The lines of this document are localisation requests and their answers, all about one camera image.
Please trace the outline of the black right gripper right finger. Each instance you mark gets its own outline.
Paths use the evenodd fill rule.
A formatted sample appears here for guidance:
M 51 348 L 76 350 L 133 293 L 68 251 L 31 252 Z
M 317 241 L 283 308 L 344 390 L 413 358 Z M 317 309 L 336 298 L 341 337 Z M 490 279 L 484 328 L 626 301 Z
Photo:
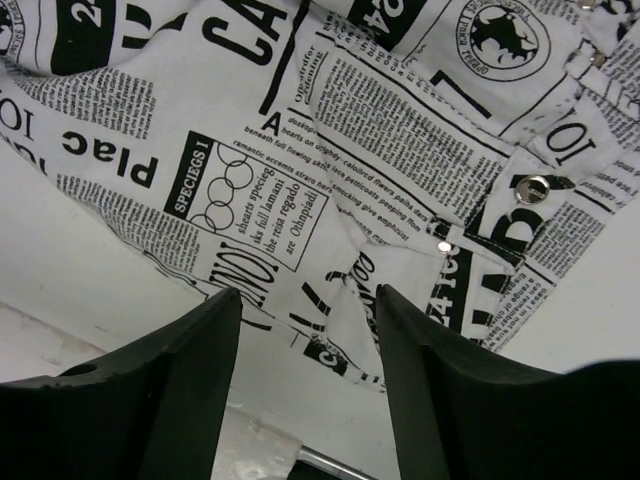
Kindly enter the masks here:
M 390 286 L 377 326 L 405 479 L 635 479 L 639 364 L 559 374 L 462 337 Z

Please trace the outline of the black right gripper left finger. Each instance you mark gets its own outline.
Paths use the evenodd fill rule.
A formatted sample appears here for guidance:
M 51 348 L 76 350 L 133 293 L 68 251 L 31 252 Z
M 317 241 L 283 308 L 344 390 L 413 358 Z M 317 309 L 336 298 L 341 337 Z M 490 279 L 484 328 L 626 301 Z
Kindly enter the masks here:
M 210 478 L 241 313 L 228 288 L 58 376 L 2 383 L 2 478 Z

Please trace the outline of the newspaper print trousers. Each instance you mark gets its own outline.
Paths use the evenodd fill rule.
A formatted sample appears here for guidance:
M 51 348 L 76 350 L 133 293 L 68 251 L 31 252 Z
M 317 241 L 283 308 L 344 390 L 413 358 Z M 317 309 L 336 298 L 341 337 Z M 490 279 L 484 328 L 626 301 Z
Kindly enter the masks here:
M 500 349 L 639 190 L 635 1 L 5 1 L 1 137 L 157 270 L 385 387 Z

